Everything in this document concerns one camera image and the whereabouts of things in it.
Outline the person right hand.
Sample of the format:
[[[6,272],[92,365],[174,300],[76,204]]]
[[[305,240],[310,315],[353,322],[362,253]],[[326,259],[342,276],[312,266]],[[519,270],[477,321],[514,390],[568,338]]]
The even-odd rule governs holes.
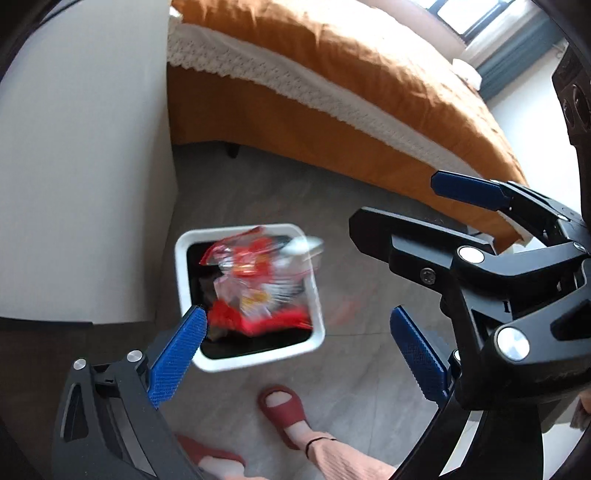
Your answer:
[[[585,431],[591,423],[591,391],[586,390],[579,394],[570,426],[580,431]]]

